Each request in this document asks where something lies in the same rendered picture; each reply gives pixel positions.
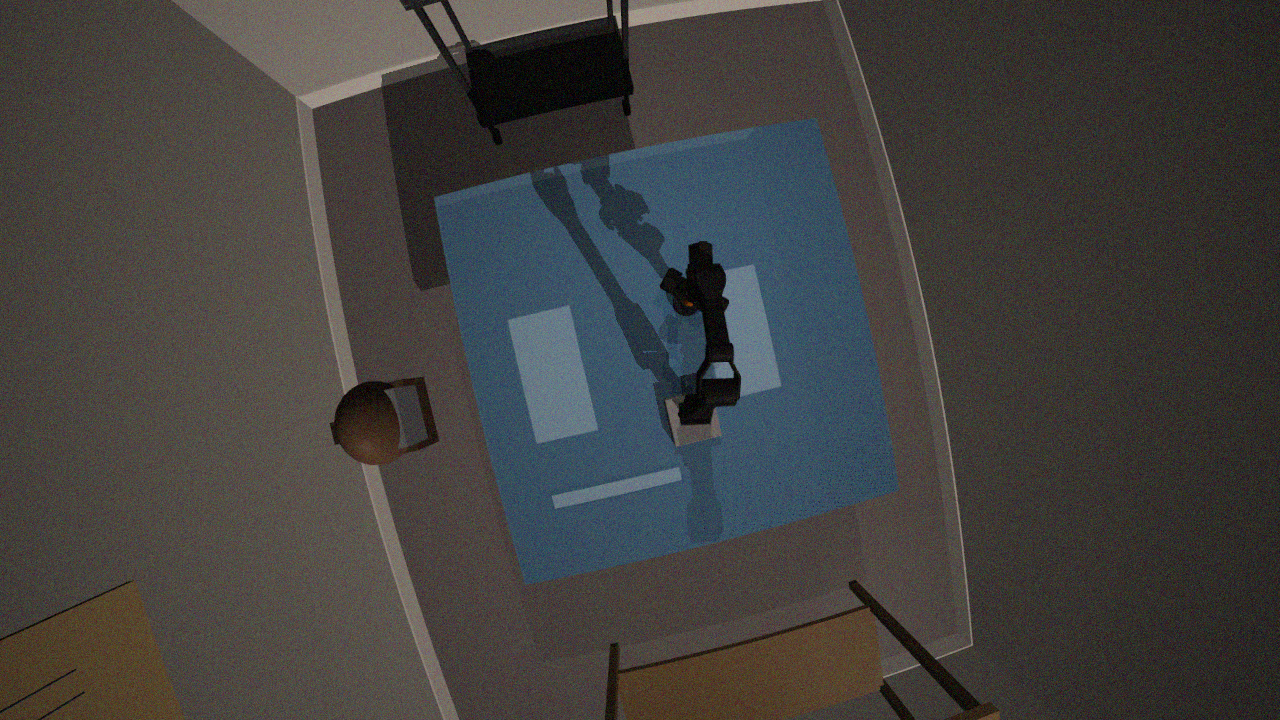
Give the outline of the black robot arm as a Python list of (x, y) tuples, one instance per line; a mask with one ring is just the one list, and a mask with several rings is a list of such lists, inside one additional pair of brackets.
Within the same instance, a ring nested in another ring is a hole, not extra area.
[[(686, 395), (678, 404), (682, 427), (710, 424), (714, 407), (732, 407), (740, 398), (741, 375), (733, 365), (733, 345), (730, 343), (724, 320), (722, 293), (726, 274), (721, 263), (713, 263), (712, 243), (699, 241), (689, 245), (689, 292), (701, 304), (707, 334), (707, 355), (698, 370), (696, 395)], [(710, 363), (730, 363), (733, 378), (703, 379)]]

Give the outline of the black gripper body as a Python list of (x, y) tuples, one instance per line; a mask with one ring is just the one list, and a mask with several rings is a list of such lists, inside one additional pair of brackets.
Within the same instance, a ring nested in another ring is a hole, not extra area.
[[(682, 275), (684, 275), (684, 273), (677, 272), (675, 268), (669, 268), (669, 270), (667, 272), (664, 279), (660, 282), (660, 290), (666, 290), (666, 292), (668, 292), (668, 293), (672, 293), (672, 292), (678, 293), (678, 295), (684, 293), (684, 299), (686, 299), (689, 302), (695, 304), (696, 306), (699, 306), (700, 304), (698, 304), (698, 300), (692, 299), (691, 293), (689, 292), (689, 283), (685, 284), (682, 281), (680, 281)], [(721, 297), (721, 299), (722, 299), (723, 309), (726, 310), (726, 307), (728, 307), (728, 305), (730, 305), (730, 300), (724, 299), (724, 297)]]

